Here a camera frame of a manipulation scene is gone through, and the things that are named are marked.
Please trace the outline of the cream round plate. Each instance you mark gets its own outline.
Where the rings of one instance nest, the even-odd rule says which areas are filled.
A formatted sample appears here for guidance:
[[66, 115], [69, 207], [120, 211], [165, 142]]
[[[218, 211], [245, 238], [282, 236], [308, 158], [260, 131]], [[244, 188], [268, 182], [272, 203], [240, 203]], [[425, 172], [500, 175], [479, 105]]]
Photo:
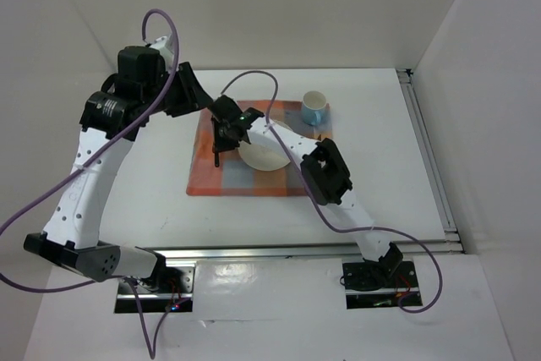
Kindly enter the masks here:
[[272, 149], [261, 145], [240, 142], [238, 154], [244, 163], [257, 171], [272, 172], [290, 164], [285, 156], [275, 153]]

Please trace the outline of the checkered orange blue cloth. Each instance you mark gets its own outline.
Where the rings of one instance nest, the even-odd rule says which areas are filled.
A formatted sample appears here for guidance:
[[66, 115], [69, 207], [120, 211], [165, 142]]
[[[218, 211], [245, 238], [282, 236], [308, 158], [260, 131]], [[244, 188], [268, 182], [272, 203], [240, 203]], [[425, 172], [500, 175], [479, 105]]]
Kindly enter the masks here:
[[[302, 120], [300, 101], [275, 101], [270, 118], [286, 124], [292, 131], [313, 139], [332, 136], [331, 109], [326, 108], [325, 121], [318, 127]], [[303, 185], [291, 165], [275, 171], [259, 171], [248, 165], [236, 150], [220, 154], [215, 166], [212, 150], [213, 128], [210, 112], [199, 115], [194, 152], [186, 194], [190, 196], [304, 196]]]

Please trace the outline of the light blue mug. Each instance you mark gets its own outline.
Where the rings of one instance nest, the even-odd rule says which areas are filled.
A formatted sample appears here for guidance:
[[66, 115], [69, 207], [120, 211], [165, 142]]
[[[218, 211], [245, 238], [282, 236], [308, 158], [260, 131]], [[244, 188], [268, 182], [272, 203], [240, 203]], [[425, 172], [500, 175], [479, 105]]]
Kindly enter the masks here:
[[304, 94], [301, 106], [303, 121], [313, 127], [327, 120], [327, 100], [323, 93], [312, 90]]

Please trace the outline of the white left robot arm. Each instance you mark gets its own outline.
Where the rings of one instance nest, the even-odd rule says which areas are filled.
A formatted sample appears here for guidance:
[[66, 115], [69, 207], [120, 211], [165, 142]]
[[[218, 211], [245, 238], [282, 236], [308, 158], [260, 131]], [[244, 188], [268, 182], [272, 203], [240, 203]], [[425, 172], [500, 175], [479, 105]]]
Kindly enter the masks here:
[[141, 114], [162, 112], [176, 118], [212, 103], [191, 65], [177, 64], [176, 56], [172, 36], [118, 53], [117, 72], [89, 97], [79, 120], [79, 147], [71, 170], [75, 178], [42, 232], [26, 236], [25, 251], [95, 282], [126, 276], [149, 293], [180, 279], [163, 255], [100, 239], [117, 172], [148, 122]]

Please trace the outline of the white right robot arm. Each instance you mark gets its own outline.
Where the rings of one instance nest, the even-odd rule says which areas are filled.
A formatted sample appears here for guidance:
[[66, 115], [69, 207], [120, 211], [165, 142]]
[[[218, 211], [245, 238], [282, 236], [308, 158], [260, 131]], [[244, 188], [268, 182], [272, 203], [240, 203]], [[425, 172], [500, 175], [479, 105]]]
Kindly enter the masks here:
[[403, 255], [358, 202], [335, 142], [269, 118], [270, 101], [215, 99], [199, 116], [186, 192], [190, 196], [308, 196], [322, 221], [348, 233], [364, 260], [361, 288], [389, 286]]

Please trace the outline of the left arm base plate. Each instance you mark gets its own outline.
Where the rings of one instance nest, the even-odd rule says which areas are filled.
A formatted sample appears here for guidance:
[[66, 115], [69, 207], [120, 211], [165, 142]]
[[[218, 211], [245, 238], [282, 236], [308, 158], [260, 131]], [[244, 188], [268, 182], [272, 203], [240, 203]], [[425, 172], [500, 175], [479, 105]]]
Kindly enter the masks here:
[[[145, 314], [161, 314], [166, 309], [174, 314], [193, 311], [195, 263], [181, 260], [169, 261], [168, 265], [178, 270], [180, 276], [177, 279], [169, 277], [165, 284], [158, 288], [148, 288], [142, 282], [135, 283], [135, 290]], [[117, 315], [138, 312], [134, 293], [125, 281], [118, 283], [113, 312]]]

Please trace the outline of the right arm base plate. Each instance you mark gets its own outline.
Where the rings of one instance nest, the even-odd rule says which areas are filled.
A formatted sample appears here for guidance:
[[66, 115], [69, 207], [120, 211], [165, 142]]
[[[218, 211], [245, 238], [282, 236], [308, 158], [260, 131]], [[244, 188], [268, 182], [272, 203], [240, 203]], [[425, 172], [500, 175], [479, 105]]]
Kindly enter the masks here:
[[395, 308], [401, 299], [404, 307], [422, 306], [414, 263], [403, 261], [387, 282], [378, 282], [366, 262], [342, 264], [339, 283], [345, 289], [347, 309]]

